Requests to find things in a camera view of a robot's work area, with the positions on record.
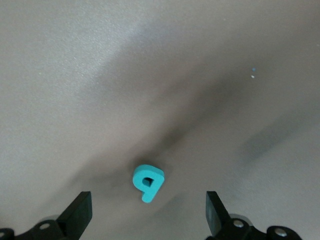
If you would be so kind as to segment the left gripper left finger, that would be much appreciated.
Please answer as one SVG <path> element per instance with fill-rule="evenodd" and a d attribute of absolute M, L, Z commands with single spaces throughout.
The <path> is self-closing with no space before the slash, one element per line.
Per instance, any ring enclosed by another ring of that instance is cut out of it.
<path fill-rule="evenodd" d="M 82 191 L 56 221 L 65 237 L 69 240 L 79 240 L 92 216 L 92 194 L 90 191 Z"/>

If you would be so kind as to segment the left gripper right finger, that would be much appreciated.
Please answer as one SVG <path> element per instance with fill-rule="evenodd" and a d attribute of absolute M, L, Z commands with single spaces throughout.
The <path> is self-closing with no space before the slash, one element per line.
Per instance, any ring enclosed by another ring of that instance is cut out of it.
<path fill-rule="evenodd" d="M 216 191 L 206 192 L 205 216 L 213 237 L 231 219 Z"/>

